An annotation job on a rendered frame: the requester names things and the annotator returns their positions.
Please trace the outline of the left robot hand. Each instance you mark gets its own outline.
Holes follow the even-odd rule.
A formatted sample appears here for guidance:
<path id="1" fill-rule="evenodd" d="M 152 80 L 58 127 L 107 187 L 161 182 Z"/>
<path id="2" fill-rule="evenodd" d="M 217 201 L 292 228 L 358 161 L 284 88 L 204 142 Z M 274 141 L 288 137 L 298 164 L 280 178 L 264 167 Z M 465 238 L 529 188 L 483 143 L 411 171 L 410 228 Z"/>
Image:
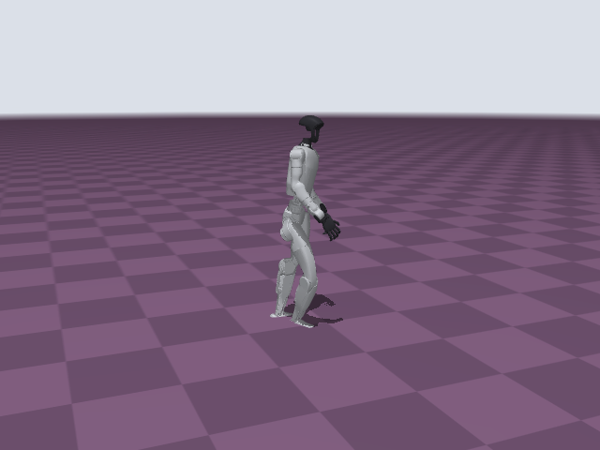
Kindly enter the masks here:
<path id="1" fill-rule="evenodd" d="M 327 215 L 327 218 L 331 218 L 331 217 L 329 216 L 329 214 L 328 214 L 328 213 L 326 213 L 326 212 L 327 212 L 327 210 L 326 210 L 326 208 L 325 208 L 325 206 L 324 206 L 324 204 L 323 204 L 323 203 L 321 203 L 321 204 L 320 204 L 320 207 L 321 207 L 321 209 L 324 211 L 324 213 Z M 331 219 L 332 219 L 332 218 L 331 218 Z M 324 233 L 323 233 L 323 234 L 327 234 L 327 232 L 326 232 L 326 231 L 324 231 Z"/>

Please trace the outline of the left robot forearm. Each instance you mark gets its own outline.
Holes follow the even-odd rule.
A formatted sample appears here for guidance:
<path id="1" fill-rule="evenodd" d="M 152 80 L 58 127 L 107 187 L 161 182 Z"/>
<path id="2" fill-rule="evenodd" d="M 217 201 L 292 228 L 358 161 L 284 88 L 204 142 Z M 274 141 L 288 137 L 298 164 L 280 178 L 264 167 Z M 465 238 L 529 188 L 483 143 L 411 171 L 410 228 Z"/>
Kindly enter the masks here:
<path id="1" fill-rule="evenodd" d="M 316 194 L 316 192 L 314 191 L 314 188 L 313 188 L 313 189 L 312 189 L 312 191 L 311 191 L 310 198 L 311 198 L 311 199 L 312 199 L 312 201 L 314 201 L 314 203 L 316 203 L 316 204 L 319 206 L 319 208 L 321 209 L 321 207 L 320 207 L 320 204 L 321 204 L 322 202 L 321 202 L 321 199 L 320 199 L 320 198 L 318 197 L 318 195 Z M 325 204 L 324 204 L 324 206 L 325 206 Z M 326 208 L 326 207 L 325 207 L 325 208 Z M 322 210 L 322 209 L 321 209 L 321 210 Z"/>

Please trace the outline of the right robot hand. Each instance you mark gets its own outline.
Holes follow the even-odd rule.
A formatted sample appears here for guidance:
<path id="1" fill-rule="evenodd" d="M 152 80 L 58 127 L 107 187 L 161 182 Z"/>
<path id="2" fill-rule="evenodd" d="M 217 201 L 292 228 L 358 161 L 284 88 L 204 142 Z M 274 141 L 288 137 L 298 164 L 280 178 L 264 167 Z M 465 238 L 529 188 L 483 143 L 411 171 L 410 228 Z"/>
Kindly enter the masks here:
<path id="1" fill-rule="evenodd" d="M 322 210 L 323 211 L 323 210 Z M 330 241 L 332 241 L 333 239 L 336 239 L 336 237 L 338 237 L 338 234 L 340 233 L 340 229 L 336 226 L 336 224 L 339 226 L 339 222 L 331 219 L 331 218 L 327 218 L 327 215 L 324 214 L 324 217 L 319 220 L 319 218 L 317 216 L 314 215 L 314 218 L 322 224 L 324 230 L 328 233 L 329 237 L 330 237 Z M 335 224 L 336 223 L 336 224 Z M 333 232 L 333 231 L 335 232 Z M 332 235 L 333 237 L 332 237 Z"/>

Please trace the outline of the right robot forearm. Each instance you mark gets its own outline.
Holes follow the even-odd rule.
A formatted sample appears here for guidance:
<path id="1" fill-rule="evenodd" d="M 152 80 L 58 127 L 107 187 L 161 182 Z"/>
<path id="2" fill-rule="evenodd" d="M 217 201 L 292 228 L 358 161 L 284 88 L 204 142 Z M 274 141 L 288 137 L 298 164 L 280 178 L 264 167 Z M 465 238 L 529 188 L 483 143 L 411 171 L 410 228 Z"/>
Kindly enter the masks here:
<path id="1" fill-rule="evenodd" d="M 302 183 L 296 183 L 294 185 L 293 189 L 298 198 L 298 201 L 305 206 L 305 208 L 307 209 L 307 212 L 309 214 L 311 214 L 312 216 L 314 216 L 314 215 L 317 216 L 319 218 L 319 220 L 321 220 L 324 217 L 324 212 L 309 197 L 309 194 L 307 193 L 305 186 Z"/>

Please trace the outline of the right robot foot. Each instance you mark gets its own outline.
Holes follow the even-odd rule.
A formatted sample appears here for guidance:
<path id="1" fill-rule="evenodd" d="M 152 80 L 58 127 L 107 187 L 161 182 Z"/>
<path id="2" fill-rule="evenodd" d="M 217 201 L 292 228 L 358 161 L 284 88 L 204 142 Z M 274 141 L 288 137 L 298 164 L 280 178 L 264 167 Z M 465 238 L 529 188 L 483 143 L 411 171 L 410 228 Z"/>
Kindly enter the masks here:
<path id="1" fill-rule="evenodd" d="M 308 327 L 308 328 L 314 327 L 313 324 L 307 323 L 307 322 L 305 322 L 305 321 L 303 321 L 301 319 L 299 319 L 298 321 L 295 320 L 295 323 L 303 325 L 303 326 Z"/>

